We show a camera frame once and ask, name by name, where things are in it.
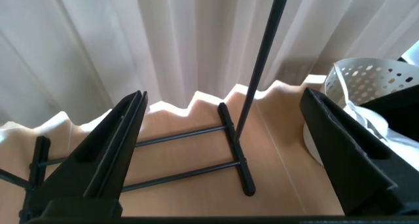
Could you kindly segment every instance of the horizontal metal bar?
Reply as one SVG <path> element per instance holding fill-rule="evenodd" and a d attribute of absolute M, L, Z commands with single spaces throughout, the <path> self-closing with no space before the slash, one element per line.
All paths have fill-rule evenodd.
<path fill-rule="evenodd" d="M 208 132 L 214 132 L 214 131 L 217 131 L 217 130 L 224 130 L 225 128 L 226 128 L 226 126 L 213 126 L 213 127 L 210 127 L 210 128 L 199 129 L 199 130 L 195 130 L 195 131 L 192 131 L 192 132 L 185 132 L 185 133 L 180 133 L 180 134 L 172 135 L 172 136 L 164 136 L 162 138 L 156 138 L 156 139 L 151 139 L 151 140 L 147 140 L 147 141 L 137 142 L 136 147 L 152 145 L 154 143 L 161 143 L 161 142 L 171 141 L 171 140 L 176 140 L 176 139 L 181 139 L 181 138 L 186 138 L 188 136 L 196 136 L 196 135 L 200 135 L 200 134 L 204 134 L 204 133 L 208 133 Z M 61 163 L 61 162 L 64 162 L 66 158 L 67 157 L 48 160 L 48 161 L 39 163 L 38 166 L 49 166 L 49 165 Z"/>
<path fill-rule="evenodd" d="M 3 169 L 0 169 L 0 179 L 3 179 L 5 181 L 8 181 L 12 184 L 23 187 L 25 189 L 30 189 L 31 188 L 31 184 L 28 181 L 14 175 L 14 174 L 11 174 L 10 172 L 6 172 Z"/>
<path fill-rule="evenodd" d="M 138 142 L 136 144 L 136 147 L 141 147 L 141 146 L 151 145 L 151 144 L 154 144 L 154 143 L 161 143 L 161 142 L 176 140 L 176 139 L 181 139 L 181 138 L 186 138 L 188 136 L 196 136 L 196 135 L 199 135 L 199 134 L 214 132 L 214 131 L 223 130 L 223 129 L 225 129 L 225 126 L 213 126 L 211 128 L 199 129 L 199 130 L 195 130 L 195 131 L 192 131 L 192 132 L 181 133 L 181 134 L 178 134 L 178 135 L 164 136 L 162 138 L 157 138 L 157 139 L 151 139 L 151 140 L 147 140 L 147 141 Z"/>
<path fill-rule="evenodd" d="M 61 162 L 64 162 L 66 160 L 66 158 L 67 157 L 59 158 L 59 159 L 52 159 L 52 160 L 48 160 L 48 161 L 45 161 L 45 162 L 40 162 L 38 164 L 38 166 L 49 166 L 49 165 L 61 163 Z"/>
<path fill-rule="evenodd" d="M 124 188 L 122 188 L 122 192 L 133 191 L 135 189 L 149 187 L 149 186 L 152 186 L 152 185 L 158 185 L 158 184 L 166 183 L 166 182 L 170 182 L 170 181 L 176 181 L 176 180 L 183 179 L 183 178 L 186 178 L 186 177 L 197 176 L 197 175 L 205 174 L 205 173 L 208 173 L 208 172 L 214 172 L 214 171 L 218 171 L 218 170 L 221 170 L 221 169 L 224 169 L 224 168 L 230 168 L 230 167 L 233 167 L 233 166 L 237 166 L 239 164 L 240 164 L 239 162 L 226 162 L 226 163 L 223 163 L 223 164 L 218 164 L 218 165 L 215 165 L 215 166 L 209 166 L 209 167 L 206 167 L 206 168 L 201 168 L 201 169 L 197 169 L 197 170 L 193 170 L 193 171 L 189 171 L 189 172 L 184 172 L 184 173 L 181 173 L 181 174 L 162 177 L 162 178 L 158 178 L 158 179 L 154 179 L 154 180 L 150 180 L 150 181 L 144 181 L 144 182 L 141 182 L 141 183 L 125 186 Z"/>

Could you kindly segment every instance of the sheer curtain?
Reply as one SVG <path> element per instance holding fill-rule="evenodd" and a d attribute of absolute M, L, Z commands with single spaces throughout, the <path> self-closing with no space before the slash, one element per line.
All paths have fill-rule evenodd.
<path fill-rule="evenodd" d="M 273 0 L 0 0 L 0 124 L 65 111 L 91 121 L 122 97 L 187 107 L 247 84 Z M 397 59 L 419 0 L 288 0 L 260 90 L 348 57 Z"/>

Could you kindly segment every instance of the floor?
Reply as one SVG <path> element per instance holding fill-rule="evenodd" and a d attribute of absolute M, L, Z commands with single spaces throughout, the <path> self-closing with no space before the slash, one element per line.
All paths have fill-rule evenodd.
<path fill-rule="evenodd" d="M 122 193 L 124 216 L 341 215 L 342 209 L 325 170 L 308 154 L 302 141 L 304 119 L 299 99 L 304 86 L 277 83 L 255 100 L 241 144 L 256 185 L 253 197 L 243 194 L 235 168 L 227 168 L 136 191 Z M 244 95 L 227 102 L 237 123 Z M 167 111 L 146 115 L 139 141 L 220 125 L 217 106 L 203 100 L 187 117 Z M 64 121 L 46 133 L 50 157 L 66 155 L 86 136 Z M 25 128 L 0 145 L 0 167 L 21 177 L 29 174 L 36 133 Z M 232 160 L 223 131 L 137 148 L 126 185 Z M 56 166 L 49 166 L 50 174 Z M 17 223 L 23 189 L 0 181 L 0 220 Z"/>

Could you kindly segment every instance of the white basket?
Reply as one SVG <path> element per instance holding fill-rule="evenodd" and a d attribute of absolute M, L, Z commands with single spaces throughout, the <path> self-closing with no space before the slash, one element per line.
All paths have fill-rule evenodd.
<path fill-rule="evenodd" d="M 334 64 L 320 91 L 344 108 L 348 100 L 361 105 L 417 84 L 418 66 L 393 60 L 348 58 Z M 303 138 L 310 154 L 323 165 L 307 124 Z"/>

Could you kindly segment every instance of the curtain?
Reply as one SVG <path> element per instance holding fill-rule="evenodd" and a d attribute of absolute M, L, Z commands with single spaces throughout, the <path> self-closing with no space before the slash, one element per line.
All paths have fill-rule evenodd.
<path fill-rule="evenodd" d="M 0 124 L 91 121 L 135 90 L 188 106 L 246 85 L 273 0 L 0 0 Z M 397 59 L 419 0 L 288 0 L 259 90 L 348 57 Z"/>

